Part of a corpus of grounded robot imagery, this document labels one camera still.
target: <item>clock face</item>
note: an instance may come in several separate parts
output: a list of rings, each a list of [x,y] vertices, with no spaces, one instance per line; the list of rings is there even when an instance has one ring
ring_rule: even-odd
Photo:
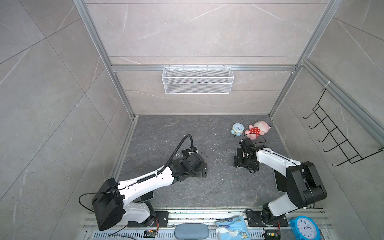
[[[299,218],[297,220],[297,230],[307,239],[314,239],[317,236],[315,226],[306,218]]]
[[[235,129],[236,131],[241,131],[243,130],[243,125],[241,125],[240,123],[236,123],[234,126],[233,126],[233,129]]]

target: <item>plush toy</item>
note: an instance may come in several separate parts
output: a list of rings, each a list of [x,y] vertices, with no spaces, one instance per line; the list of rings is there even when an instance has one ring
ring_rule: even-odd
[[[255,140],[259,135],[266,134],[271,126],[269,126],[268,123],[264,121],[258,121],[253,126],[249,125],[248,128],[249,130],[245,130],[244,133],[251,140]]]

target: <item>white wire basket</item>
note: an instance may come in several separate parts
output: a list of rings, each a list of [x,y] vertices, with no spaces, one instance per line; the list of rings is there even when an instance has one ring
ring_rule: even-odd
[[[230,67],[165,67],[162,80],[166,94],[230,93],[233,71]]]

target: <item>blue tissue package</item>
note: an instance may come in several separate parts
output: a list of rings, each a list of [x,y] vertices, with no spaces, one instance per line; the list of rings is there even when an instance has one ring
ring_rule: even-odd
[[[219,240],[250,240],[250,235],[243,217],[234,217],[216,222]]]

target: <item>alarm clock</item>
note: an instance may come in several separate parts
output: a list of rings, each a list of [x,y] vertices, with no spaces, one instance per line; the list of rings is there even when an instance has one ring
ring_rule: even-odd
[[[298,216],[289,222],[297,240],[320,240],[320,231],[309,217]]]
[[[244,131],[244,126],[242,124],[240,124],[240,123],[235,123],[232,126],[231,133],[234,136],[241,136],[241,134],[243,134],[243,131]]]

